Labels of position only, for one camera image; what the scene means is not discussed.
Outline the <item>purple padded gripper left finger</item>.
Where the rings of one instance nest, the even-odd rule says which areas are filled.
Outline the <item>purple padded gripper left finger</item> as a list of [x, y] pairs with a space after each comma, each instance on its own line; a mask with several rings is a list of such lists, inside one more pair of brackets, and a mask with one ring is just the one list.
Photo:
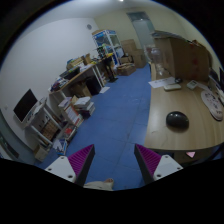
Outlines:
[[95, 147], [91, 144], [68, 157], [60, 156], [46, 168], [46, 171], [83, 186], [94, 156]]

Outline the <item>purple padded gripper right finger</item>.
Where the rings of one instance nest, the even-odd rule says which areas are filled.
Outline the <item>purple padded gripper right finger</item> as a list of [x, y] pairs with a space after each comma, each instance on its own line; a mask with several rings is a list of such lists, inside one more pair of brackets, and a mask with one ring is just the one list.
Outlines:
[[159, 155], [139, 144], [135, 145], [134, 155], [146, 185], [182, 169], [169, 155]]

